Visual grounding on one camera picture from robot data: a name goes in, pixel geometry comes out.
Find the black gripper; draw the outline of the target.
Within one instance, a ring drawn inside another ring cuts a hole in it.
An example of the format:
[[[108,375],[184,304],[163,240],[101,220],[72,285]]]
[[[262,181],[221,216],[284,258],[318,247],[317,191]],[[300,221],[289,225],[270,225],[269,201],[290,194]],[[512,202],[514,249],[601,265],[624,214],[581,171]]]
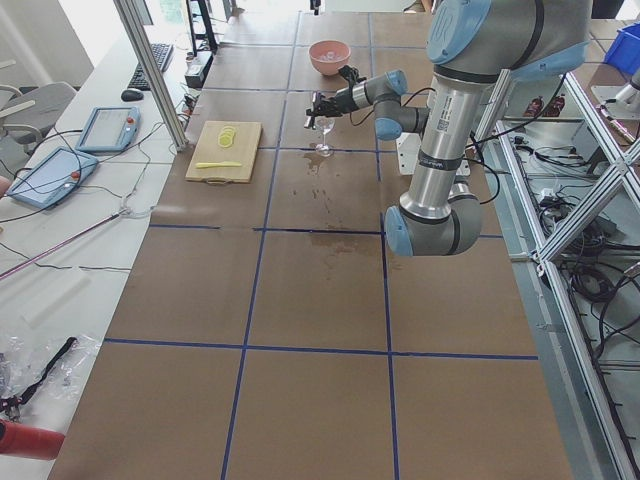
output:
[[[334,96],[328,96],[320,91],[312,93],[313,104],[319,106],[306,110],[308,117],[329,117],[343,116],[354,111],[353,90],[351,88],[343,88],[338,90]]]

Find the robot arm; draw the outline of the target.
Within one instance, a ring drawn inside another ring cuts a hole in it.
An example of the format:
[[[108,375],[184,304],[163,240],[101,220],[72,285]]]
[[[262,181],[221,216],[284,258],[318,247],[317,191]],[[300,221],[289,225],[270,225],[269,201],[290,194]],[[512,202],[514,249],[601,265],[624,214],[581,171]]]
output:
[[[444,1],[431,22],[427,55],[434,68],[429,103],[404,107],[400,70],[364,79],[351,67],[347,87],[315,93],[307,127],[372,107],[378,139],[418,133],[421,146],[410,187],[385,214],[390,249],[401,256],[445,256],[468,250],[479,237],[481,206],[457,175],[483,92],[503,70],[538,80],[580,66],[586,55],[589,1]]]
[[[637,68],[629,82],[619,90],[613,98],[607,99],[607,104],[618,105],[630,112],[639,112],[639,82],[640,68]]]

